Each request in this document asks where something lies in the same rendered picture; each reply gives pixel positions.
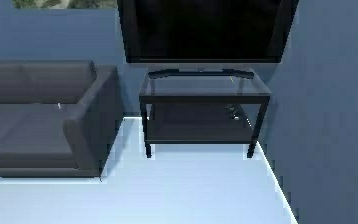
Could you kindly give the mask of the small black object with white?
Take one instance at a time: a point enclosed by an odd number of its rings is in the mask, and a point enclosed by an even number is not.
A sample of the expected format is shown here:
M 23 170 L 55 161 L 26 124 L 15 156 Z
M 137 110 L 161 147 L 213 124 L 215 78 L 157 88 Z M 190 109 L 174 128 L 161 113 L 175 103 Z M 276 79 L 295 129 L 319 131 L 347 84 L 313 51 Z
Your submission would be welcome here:
M 236 104 L 229 104 L 226 106 L 226 110 L 228 112 L 228 115 L 233 120 L 239 120 L 240 119 L 240 107 Z

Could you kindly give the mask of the dark grey sofa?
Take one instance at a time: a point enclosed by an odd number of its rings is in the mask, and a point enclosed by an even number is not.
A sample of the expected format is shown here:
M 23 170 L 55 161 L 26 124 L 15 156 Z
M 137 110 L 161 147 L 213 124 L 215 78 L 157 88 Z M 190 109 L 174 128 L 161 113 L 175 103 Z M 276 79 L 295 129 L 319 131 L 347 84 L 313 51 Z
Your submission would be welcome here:
M 0 177 L 99 177 L 123 112 L 114 66 L 0 61 Z

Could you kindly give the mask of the black television set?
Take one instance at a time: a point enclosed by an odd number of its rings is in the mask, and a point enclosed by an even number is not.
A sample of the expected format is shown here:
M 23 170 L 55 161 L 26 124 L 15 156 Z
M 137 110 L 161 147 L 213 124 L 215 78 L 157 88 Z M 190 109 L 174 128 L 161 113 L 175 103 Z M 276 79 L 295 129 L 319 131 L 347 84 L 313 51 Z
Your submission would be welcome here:
M 152 79 L 252 78 L 281 62 L 299 0 L 117 0 L 126 62 Z

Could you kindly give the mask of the black glass-top television table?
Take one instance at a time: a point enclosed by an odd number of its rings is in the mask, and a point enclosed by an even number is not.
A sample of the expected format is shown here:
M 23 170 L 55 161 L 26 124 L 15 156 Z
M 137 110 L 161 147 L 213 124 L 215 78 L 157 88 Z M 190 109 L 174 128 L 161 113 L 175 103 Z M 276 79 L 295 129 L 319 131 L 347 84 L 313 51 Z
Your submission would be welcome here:
M 246 144 L 254 155 L 271 91 L 260 77 L 147 76 L 139 92 L 145 154 L 153 144 Z M 226 106 L 240 107 L 233 120 Z

